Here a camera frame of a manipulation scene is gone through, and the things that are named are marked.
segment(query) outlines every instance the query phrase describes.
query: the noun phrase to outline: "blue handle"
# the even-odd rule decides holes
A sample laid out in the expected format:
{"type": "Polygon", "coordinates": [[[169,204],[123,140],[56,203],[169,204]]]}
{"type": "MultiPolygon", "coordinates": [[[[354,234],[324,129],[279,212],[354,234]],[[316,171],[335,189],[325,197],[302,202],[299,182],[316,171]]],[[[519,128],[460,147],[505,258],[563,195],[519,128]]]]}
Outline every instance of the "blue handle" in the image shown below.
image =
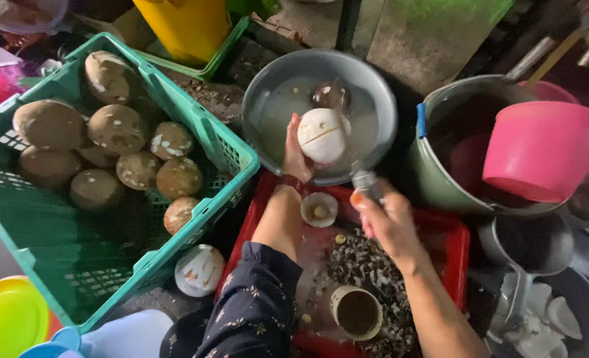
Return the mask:
{"type": "Polygon", "coordinates": [[[427,136],[427,128],[425,126],[425,104],[420,103],[416,106],[418,110],[418,122],[416,127],[418,128],[418,138],[422,139],[427,136]]]}

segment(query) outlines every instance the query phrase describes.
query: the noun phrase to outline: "metal tool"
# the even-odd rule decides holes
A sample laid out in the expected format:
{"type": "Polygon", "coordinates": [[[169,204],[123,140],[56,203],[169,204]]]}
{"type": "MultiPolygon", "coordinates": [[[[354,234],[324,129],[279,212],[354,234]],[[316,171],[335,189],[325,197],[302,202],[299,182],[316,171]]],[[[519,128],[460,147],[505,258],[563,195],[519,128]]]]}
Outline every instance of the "metal tool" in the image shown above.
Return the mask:
{"type": "MultiPolygon", "coordinates": [[[[345,138],[348,136],[347,128],[344,124],[344,114],[343,114],[343,96],[344,93],[341,92],[340,88],[342,87],[341,81],[338,77],[332,81],[330,85],[330,91],[327,93],[328,101],[331,104],[331,108],[335,110],[339,118],[341,130],[345,138]]],[[[350,160],[352,165],[352,184],[354,185],[354,189],[360,191],[365,195],[368,199],[372,200],[374,203],[377,203],[380,207],[383,207],[383,198],[384,193],[378,181],[376,174],[373,171],[365,170],[363,166],[363,161],[359,157],[357,151],[354,148],[350,148],[346,143],[346,158],[350,160]]]]}
{"type": "Polygon", "coordinates": [[[499,265],[511,266],[518,276],[505,322],[493,332],[502,337],[522,322],[533,280],[569,266],[573,238],[557,213],[536,218],[497,216],[479,227],[478,235],[486,255],[499,265]]]}

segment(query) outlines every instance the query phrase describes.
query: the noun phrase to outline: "wristwatch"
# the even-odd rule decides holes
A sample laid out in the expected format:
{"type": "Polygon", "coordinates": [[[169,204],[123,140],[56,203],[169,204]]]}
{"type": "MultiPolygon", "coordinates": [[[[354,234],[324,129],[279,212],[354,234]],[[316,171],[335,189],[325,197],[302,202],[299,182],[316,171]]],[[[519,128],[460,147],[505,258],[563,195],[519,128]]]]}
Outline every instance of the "wristwatch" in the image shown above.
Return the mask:
{"type": "Polygon", "coordinates": [[[287,185],[289,187],[293,187],[299,193],[301,198],[305,196],[305,184],[290,174],[282,174],[277,181],[277,185],[287,185]]]}

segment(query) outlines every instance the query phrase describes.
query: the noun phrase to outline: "gray bucket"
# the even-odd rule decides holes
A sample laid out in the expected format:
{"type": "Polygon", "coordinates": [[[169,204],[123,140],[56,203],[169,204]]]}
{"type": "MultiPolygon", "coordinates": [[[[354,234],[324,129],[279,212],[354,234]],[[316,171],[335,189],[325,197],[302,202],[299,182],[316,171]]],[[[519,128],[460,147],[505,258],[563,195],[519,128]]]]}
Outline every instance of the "gray bucket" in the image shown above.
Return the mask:
{"type": "Polygon", "coordinates": [[[478,190],[461,185],[450,173],[453,169],[450,157],[464,136],[486,136],[488,145],[495,123],[493,112],[511,104],[536,100],[520,86],[504,81],[502,75],[466,78],[430,93],[418,105],[416,140],[410,147],[418,189],[426,203],[457,213],[492,215],[538,215],[557,209],[561,204],[528,201],[484,184],[481,167],[486,147],[482,145],[480,150],[469,153],[469,159],[480,162],[475,163],[476,170],[466,173],[473,178],[478,190]],[[463,102],[467,103],[466,107],[462,107],[463,102]]]}

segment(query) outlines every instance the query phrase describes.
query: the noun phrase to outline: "water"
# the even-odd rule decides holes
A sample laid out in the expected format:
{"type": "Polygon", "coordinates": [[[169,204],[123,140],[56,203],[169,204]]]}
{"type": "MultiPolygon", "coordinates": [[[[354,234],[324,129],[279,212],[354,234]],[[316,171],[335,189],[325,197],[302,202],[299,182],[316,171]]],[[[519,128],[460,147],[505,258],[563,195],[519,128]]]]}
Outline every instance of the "water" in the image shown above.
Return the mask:
{"type": "MultiPolygon", "coordinates": [[[[307,76],[293,77],[268,94],[260,109],[256,128],[266,154],[275,162],[283,162],[286,128],[292,114],[303,115],[313,109],[310,94],[325,80],[327,79],[307,76]]],[[[347,138],[347,148],[355,150],[360,158],[366,159],[374,149],[378,136],[376,109],[370,96],[361,88],[350,84],[346,87],[352,95],[352,102],[344,112],[352,127],[352,134],[347,138]]],[[[351,163],[344,155],[337,163],[320,171],[317,177],[345,173],[350,169],[351,163]]]]}

